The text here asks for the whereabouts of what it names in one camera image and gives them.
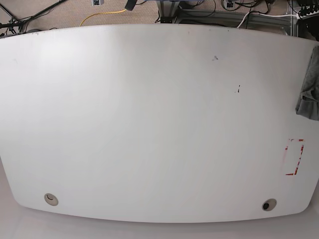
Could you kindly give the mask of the grey T-shirt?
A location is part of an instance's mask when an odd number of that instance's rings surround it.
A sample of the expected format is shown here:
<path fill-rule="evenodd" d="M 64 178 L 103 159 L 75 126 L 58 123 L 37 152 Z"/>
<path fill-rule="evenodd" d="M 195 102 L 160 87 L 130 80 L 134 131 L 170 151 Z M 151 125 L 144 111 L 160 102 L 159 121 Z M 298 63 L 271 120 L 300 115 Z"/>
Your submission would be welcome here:
<path fill-rule="evenodd" d="M 319 120 L 319 47 L 313 48 L 299 94 L 296 114 L 310 120 Z"/>

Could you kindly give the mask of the red tape rectangle marking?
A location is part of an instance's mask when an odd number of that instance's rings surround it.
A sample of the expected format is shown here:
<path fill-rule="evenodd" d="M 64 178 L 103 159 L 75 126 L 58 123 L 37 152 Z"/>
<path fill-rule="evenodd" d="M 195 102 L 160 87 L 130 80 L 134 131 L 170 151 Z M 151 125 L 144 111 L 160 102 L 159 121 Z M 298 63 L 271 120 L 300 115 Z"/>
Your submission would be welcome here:
<path fill-rule="evenodd" d="M 303 139 L 289 139 L 285 148 L 283 161 L 283 174 L 293 176 L 297 174 L 304 150 Z"/>

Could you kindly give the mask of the black tripod stand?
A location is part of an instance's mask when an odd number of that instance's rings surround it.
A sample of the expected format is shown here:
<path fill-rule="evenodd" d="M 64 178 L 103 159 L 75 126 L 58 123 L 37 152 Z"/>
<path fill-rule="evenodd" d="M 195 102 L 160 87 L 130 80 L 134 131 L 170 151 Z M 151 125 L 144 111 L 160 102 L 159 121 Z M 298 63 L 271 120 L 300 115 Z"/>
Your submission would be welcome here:
<path fill-rule="evenodd" d="M 8 21 L 8 23 L 1 23 L 0 24 L 0 37 L 1 38 L 7 37 L 7 36 L 9 36 L 8 33 L 11 33 L 12 35 L 25 34 L 27 32 L 28 25 L 32 21 L 49 14 L 57 6 L 65 3 L 65 2 L 66 2 L 66 0 L 59 0 L 59 1 L 55 2 L 54 4 L 48 6 L 47 8 L 41 10 L 40 12 L 38 12 L 34 15 L 31 15 L 31 16 L 23 17 L 23 18 L 18 18 L 17 16 L 15 16 L 8 8 L 6 8 L 1 3 L 0 9 L 9 16 L 9 21 Z"/>

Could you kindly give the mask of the aluminium frame stand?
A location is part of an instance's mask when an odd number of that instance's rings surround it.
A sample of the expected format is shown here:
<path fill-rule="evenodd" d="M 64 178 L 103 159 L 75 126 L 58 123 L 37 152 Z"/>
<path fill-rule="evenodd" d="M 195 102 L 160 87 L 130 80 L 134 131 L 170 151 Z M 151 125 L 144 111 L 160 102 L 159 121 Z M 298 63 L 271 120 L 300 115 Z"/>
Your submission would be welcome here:
<path fill-rule="evenodd" d="M 216 1 L 212 11 L 182 9 L 180 1 L 157 1 L 159 21 L 173 24 L 201 24 L 225 26 L 227 23 L 236 24 L 239 28 L 243 23 L 253 25 L 269 25 L 283 27 L 291 23 L 297 16 L 294 14 L 268 15 L 251 10 L 248 13 L 234 11 L 217 11 Z"/>

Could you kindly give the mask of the white power strip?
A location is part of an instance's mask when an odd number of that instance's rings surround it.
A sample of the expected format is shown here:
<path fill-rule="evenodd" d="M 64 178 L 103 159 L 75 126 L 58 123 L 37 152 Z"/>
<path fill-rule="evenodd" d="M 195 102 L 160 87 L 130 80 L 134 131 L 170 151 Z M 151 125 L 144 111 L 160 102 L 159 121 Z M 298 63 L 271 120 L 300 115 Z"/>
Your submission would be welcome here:
<path fill-rule="evenodd" d="M 301 8 L 298 12 L 297 19 L 307 19 L 318 15 L 319 10 L 317 8 Z"/>

